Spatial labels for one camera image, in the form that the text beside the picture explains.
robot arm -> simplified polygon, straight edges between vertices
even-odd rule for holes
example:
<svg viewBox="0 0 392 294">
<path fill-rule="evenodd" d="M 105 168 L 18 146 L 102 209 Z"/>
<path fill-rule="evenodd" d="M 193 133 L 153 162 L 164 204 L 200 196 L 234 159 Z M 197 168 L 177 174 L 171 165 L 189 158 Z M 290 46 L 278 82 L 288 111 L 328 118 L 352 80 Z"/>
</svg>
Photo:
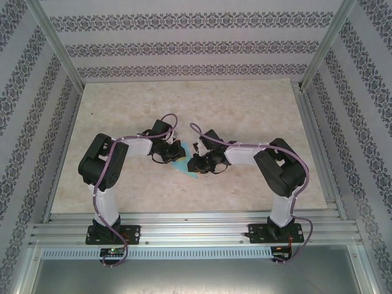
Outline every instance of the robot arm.
<svg viewBox="0 0 392 294">
<path fill-rule="evenodd" d="M 91 240 L 100 240 L 102 244 L 110 244 L 117 239 L 116 235 L 106 227 L 101 218 L 117 232 L 121 230 L 121 220 L 116 208 L 113 186 L 119 179 L 125 158 L 158 154 L 162 158 L 159 163 L 167 164 L 185 157 L 185 150 L 181 146 L 181 142 L 176 139 L 177 133 L 175 131 L 170 132 L 165 137 L 147 138 L 147 136 L 164 134 L 170 129 L 172 129 L 171 125 L 162 120 L 157 120 L 151 130 L 145 130 L 138 134 L 137 138 L 125 138 L 118 142 L 113 150 L 105 176 L 94 196 L 94 186 L 98 183 L 108 153 L 115 142 L 113 138 L 105 134 L 98 134 L 95 137 L 78 167 L 78 172 L 83 177 L 83 181 L 88 185 L 93 197 L 96 198 L 96 206 L 100 214 L 100 216 L 95 215 L 92 229 L 89 228 L 89 234 L 94 235 Z"/>
<path fill-rule="evenodd" d="M 222 141 L 215 131 L 206 134 L 211 138 Z M 269 148 L 241 146 L 225 146 L 217 142 L 200 137 L 194 144 L 197 154 L 188 162 L 190 172 L 215 173 L 219 164 L 226 166 L 234 164 L 248 164 L 257 166 L 264 176 L 269 188 L 274 192 L 274 203 L 268 219 L 268 231 L 278 240 L 282 229 L 293 222 L 292 205 L 297 190 L 306 179 L 304 168 L 292 156 Z M 277 146 L 294 153 L 289 145 L 281 138 L 270 144 L 259 146 Z"/>
</svg>

aluminum frame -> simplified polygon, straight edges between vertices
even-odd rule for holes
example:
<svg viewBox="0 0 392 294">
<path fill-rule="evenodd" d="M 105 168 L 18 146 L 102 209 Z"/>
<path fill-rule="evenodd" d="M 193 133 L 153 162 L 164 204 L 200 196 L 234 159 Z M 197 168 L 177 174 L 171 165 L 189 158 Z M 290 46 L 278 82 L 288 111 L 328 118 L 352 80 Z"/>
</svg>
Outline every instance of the aluminum frame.
<svg viewBox="0 0 392 294">
<path fill-rule="evenodd" d="M 29 11 L 33 14 L 41 30 L 45 34 L 45 37 L 49 41 L 53 51 L 57 54 L 57 57 L 61 61 L 62 66 L 65 68 L 76 90 L 79 94 L 82 93 L 85 88 L 85 83 L 72 62 L 66 47 L 61 42 L 53 23 L 50 21 L 48 15 L 43 9 L 40 0 L 26 0 L 25 2 Z"/>
<path fill-rule="evenodd" d="M 326 196 L 327 209 L 295 211 L 297 216 L 310 218 L 314 223 L 314 234 L 309 246 L 346 245 L 352 258 L 354 272 L 362 293 L 380 293 L 361 235 L 355 220 L 347 220 L 340 196 L 330 170 L 326 152 L 307 97 L 298 83 L 293 83 L 293 93 L 303 120 L 307 139 L 315 159 L 317 172 Z M 122 224 L 141 225 L 140 244 L 131 248 L 168 249 L 179 248 L 258 248 L 284 246 L 281 244 L 250 244 L 244 236 L 247 225 L 265 223 L 269 211 L 200 212 L 200 213 L 135 213 L 122 214 Z M 112 247 L 88 246 L 85 244 L 87 227 L 93 214 L 47 214 L 47 223 L 35 224 L 28 244 L 28 253 L 14 293 L 31 293 L 42 252 L 45 249 L 72 249 Z M 310 226 L 303 221 L 304 236 Z"/>
<path fill-rule="evenodd" d="M 339 33 L 342 25 L 347 19 L 350 11 L 354 7 L 356 3 L 355 0 L 343 0 L 338 10 L 335 13 L 335 16 L 332 19 L 330 26 L 328 27 L 324 38 L 320 42 L 315 54 L 313 55 L 312 61 L 309 63 L 304 76 L 301 80 L 301 89 L 306 89 L 309 84 L 312 83 L 312 79 L 319 68 L 321 62 L 324 59 L 324 56 L 330 49 L 335 37 Z"/>
</svg>

black mounting plate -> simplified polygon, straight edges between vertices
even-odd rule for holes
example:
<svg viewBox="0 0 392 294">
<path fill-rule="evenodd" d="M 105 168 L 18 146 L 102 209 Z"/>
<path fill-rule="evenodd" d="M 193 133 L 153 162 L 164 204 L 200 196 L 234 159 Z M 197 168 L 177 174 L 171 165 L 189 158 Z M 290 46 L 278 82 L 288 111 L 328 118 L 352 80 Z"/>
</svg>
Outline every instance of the black mounting plate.
<svg viewBox="0 0 392 294">
<path fill-rule="evenodd" d="M 94 235 L 96 231 L 95 226 L 90 225 L 87 230 L 86 244 L 87 245 L 122 245 L 123 242 L 117 238 L 115 242 L 108 243 L 105 239 L 97 239 Z M 128 245 L 138 245 L 140 240 L 140 226 L 139 225 L 121 225 L 120 235 L 125 237 Z"/>
<path fill-rule="evenodd" d="M 292 238 L 292 243 L 303 243 L 304 235 L 302 233 L 301 224 L 292 223 L 285 227 L 281 231 L 281 235 L 278 240 L 268 232 L 267 224 L 249 224 L 249 233 L 245 233 L 245 236 L 249 238 L 251 244 L 263 244 L 263 243 L 288 243 L 289 236 Z"/>
</svg>

enclosure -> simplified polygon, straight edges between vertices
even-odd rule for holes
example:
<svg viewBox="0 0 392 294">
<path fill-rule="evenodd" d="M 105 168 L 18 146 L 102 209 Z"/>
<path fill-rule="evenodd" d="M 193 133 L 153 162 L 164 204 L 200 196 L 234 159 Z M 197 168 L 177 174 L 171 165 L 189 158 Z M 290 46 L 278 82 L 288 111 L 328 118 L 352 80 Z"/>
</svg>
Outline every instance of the enclosure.
<svg viewBox="0 0 392 294">
<path fill-rule="evenodd" d="M 391 293 L 391 6 L 1 0 L 0 292 Z M 138 244 L 104 268 L 78 165 L 97 134 L 139 139 L 167 113 L 186 161 L 124 161 L 115 202 Z M 274 203 L 260 166 L 188 172 L 189 123 L 305 161 L 298 258 L 251 242 Z"/>
</svg>

ventilation slot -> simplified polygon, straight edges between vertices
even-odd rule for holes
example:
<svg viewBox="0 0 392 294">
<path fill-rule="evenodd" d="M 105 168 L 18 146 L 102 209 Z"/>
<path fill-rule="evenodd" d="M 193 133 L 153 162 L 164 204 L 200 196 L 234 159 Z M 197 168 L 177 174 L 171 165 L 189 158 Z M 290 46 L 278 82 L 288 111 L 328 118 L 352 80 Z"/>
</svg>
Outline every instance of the ventilation slot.
<svg viewBox="0 0 392 294">
<path fill-rule="evenodd" d="M 99 248 L 50 248 L 44 249 L 43 260 L 96 260 Z M 129 248 L 127 259 L 180 260 L 180 259 L 234 259 L 271 258 L 270 247 L 214 247 L 214 248 Z"/>
</svg>

